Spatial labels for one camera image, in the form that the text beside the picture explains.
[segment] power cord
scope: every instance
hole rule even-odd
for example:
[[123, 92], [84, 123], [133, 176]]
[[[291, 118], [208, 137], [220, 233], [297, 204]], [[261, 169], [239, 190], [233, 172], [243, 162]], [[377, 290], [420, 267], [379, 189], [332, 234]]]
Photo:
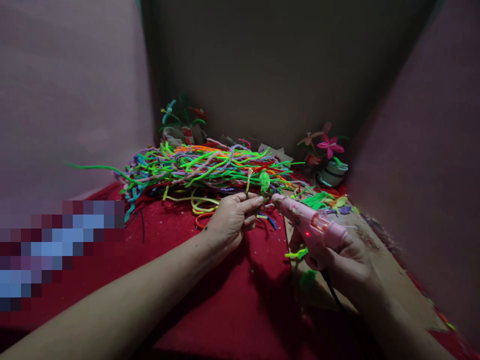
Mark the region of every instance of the power cord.
[[336, 303], [338, 309], [340, 310], [341, 313], [344, 314], [344, 316], [348, 320], [348, 324], [349, 324], [349, 327], [350, 327], [352, 337], [354, 338], [354, 341], [355, 341], [355, 343], [356, 343], [356, 345], [357, 345], [357, 347], [358, 347], [358, 349], [361, 353], [362, 359], [373, 359], [370, 356], [371, 354], [369, 354], [370, 351], [367, 351], [365, 346], [363, 346], [360, 343], [359, 337], [357, 335], [355, 324], [352, 321], [352, 318], [350, 317], [350, 315], [347, 313], [347, 310], [345, 309], [345, 307], [340, 302], [339, 297], [337, 296], [337, 293], [335, 292], [334, 287], [332, 286], [332, 281], [330, 280], [329, 272], [327, 271], [327, 269], [323, 269], [322, 271], [320, 271], [320, 274], [323, 276], [323, 279], [325, 280], [325, 282], [328, 286], [328, 289], [330, 290], [331, 295], [333, 296], [333, 300], [335, 300], [335, 303]]

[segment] wall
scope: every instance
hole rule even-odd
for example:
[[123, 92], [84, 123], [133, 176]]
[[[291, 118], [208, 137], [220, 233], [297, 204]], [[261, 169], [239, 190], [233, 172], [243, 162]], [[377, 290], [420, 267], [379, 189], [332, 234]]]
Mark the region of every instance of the wall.
[[287, 153], [327, 121], [351, 133], [431, 3], [156, 1], [170, 95], [206, 109], [212, 137], [253, 136]]
[[69, 199], [113, 182], [151, 143], [142, 26], [133, 1], [0, 1], [1, 199]]
[[348, 191], [480, 350], [480, 2], [446, 1], [358, 137]]

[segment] red cloth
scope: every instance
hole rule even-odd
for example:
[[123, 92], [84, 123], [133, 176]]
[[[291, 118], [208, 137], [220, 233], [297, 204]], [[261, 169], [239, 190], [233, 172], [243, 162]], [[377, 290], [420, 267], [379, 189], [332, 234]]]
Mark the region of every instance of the red cloth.
[[[118, 200], [112, 184], [89, 200]], [[303, 313], [294, 299], [283, 218], [263, 225], [164, 318], [137, 355], [198, 355], [236, 359], [358, 359], [348, 321], [340, 312], [310, 309]], [[6, 349], [47, 320], [96, 289], [166, 253], [198, 233], [188, 202], [155, 201], [132, 215], [125, 230], [105, 230], [104, 242], [84, 244], [84, 256], [64, 259], [41, 297], [23, 299], [29, 311], [0, 313], [0, 350]], [[369, 352], [378, 348], [361, 331]]]

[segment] hot glue gun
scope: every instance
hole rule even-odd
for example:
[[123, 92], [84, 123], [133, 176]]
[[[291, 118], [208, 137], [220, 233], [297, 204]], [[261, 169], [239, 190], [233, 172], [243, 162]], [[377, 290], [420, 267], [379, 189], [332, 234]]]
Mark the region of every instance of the hot glue gun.
[[337, 249], [347, 237], [347, 229], [321, 217], [321, 214], [301, 202], [284, 195], [274, 194], [271, 201], [279, 213], [290, 220], [291, 224], [300, 231], [308, 249], [305, 262], [313, 270], [322, 271], [326, 264], [316, 256], [316, 245], [324, 244], [331, 249]]

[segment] forearm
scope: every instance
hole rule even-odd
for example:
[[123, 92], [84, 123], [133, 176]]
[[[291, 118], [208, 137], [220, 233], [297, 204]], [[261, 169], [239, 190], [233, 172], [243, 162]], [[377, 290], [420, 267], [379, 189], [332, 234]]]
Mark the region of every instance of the forearm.
[[355, 307], [389, 359], [453, 359], [425, 329], [413, 322], [379, 283], [370, 284]]
[[206, 233], [82, 299], [4, 352], [1, 359], [128, 356], [227, 253]]

